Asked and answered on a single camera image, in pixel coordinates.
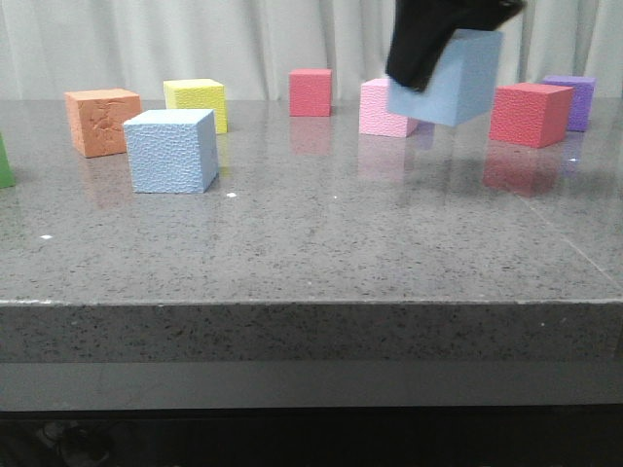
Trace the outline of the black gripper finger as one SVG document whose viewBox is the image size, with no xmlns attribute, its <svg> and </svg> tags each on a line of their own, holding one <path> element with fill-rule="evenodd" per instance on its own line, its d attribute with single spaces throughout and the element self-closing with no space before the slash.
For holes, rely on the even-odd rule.
<svg viewBox="0 0 623 467">
<path fill-rule="evenodd" d="M 424 91 L 457 30 L 494 31 L 525 6 L 514 0 L 397 1 L 385 73 L 403 87 Z"/>
</svg>

